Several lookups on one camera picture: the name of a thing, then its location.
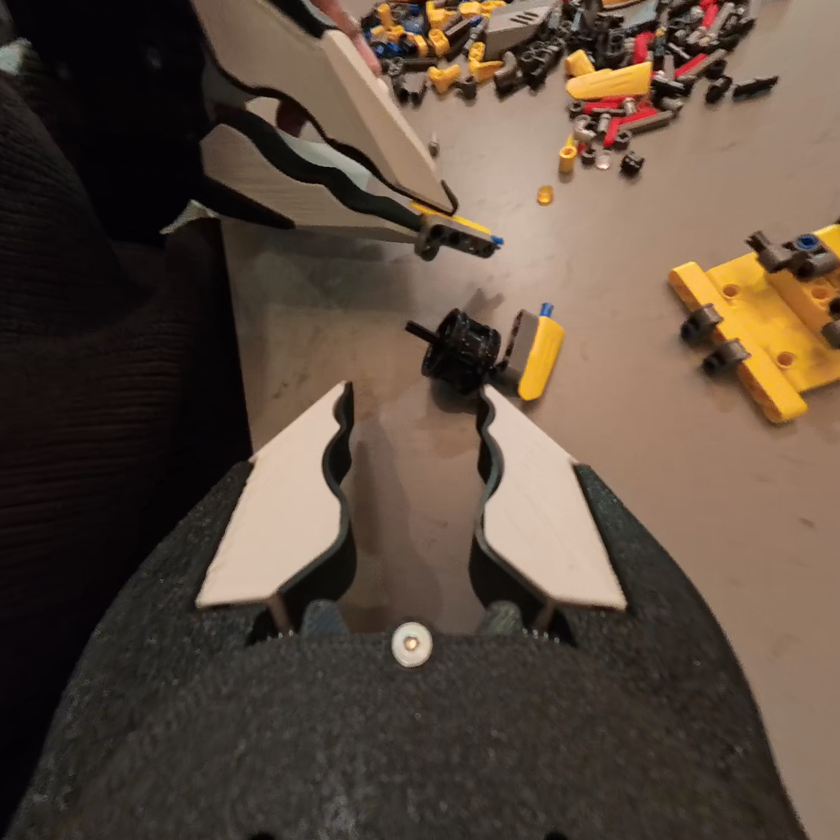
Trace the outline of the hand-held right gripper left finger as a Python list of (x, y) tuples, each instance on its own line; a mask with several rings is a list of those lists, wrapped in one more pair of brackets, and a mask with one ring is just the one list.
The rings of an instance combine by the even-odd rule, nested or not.
[(341, 484), (353, 426), (353, 384), (341, 381), (250, 458), (196, 609), (262, 606), (285, 632), (312, 602), (348, 591), (356, 559)]

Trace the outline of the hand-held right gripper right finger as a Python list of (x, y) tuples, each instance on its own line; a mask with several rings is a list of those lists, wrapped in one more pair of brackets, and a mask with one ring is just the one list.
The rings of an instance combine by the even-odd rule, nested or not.
[(586, 498), (579, 462), (497, 388), (477, 396), (469, 581), (479, 602), (509, 602), (547, 630), (565, 607), (623, 614), (627, 596)]

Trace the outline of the person's left hand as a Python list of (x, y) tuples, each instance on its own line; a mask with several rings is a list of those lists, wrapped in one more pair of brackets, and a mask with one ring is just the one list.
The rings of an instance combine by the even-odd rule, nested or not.
[(311, 1), (311, 4), (352, 41), (367, 67), (376, 77), (380, 77), (382, 75), (380, 61), (364, 36), (359, 22), (345, 9), (343, 3), (341, 1)]

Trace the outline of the person's black sweater torso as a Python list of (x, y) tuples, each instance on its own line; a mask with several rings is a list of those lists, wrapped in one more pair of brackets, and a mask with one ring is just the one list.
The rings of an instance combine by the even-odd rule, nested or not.
[(189, 2), (2, 2), (2, 832), (94, 627), (250, 450)]

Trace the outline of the black wheel hub with axle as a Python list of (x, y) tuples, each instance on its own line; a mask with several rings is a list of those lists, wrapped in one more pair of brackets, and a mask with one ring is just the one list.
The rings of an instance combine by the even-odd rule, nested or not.
[(421, 373), (443, 382), (462, 396), (476, 393), (488, 383), (501, 351), (501, 334), (455, 308), (431, 330), (409, 320), (405, 331), (425, 342)]

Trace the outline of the yellow brick plate assembly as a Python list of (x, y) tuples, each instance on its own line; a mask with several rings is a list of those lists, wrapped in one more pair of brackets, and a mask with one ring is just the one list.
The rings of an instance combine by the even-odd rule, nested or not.
[(708, 347), (708, 377), (735, 377), (767, 420), (808, 410), (806, 392), (839, 378), (839, 224), (783, 243), (757, 231), (751, 251), (710, 269), (673, 268), (687, 311), (681, 340)]

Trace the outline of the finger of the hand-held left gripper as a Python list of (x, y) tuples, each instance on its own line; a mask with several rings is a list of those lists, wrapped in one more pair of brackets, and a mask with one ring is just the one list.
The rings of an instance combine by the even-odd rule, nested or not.
[(364, 164), (244, 108), (223, 108), (200, 143), (204, 175), (327, 236), (414, 245), (420, 220)]
[(250, 95), (294, 103), (334, 149), (452, 216), (455, 196), (352, 41), (311, 2), (195, 1), (213, 63)]

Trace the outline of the pile of small brick parts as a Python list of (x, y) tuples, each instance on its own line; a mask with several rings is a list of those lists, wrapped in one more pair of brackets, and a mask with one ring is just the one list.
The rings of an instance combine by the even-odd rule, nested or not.
[(691, 94), (716, 107), (772, 92), (778, 75), (735, 80), (730, 60), (757, 23), (759, 2), (374, 2), (360, 20), (401, 106), (426, 98), (503, 102), (537, 93), (555, 73), (578, 141), (575, 167), (641, 172), (631, 149), (669, 126)]

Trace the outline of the small yellow panel grey beam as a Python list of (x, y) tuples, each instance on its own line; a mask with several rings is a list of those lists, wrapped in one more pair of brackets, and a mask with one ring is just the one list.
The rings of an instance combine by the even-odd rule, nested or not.
[(411, 203), (409, 207), (420, 220), (414, 253), (425, 261), (433, 260), (441, 248), (488, 259), (505, 244), (501, 236), (463, 217), (449, 216), (420, 203)]
[(538, 314), (520, 310), (514, 318), (499, 380), (525, 403), (540, 399), (558, 360), (565, 330), (553, 318), (553, 304), (544, 302)]

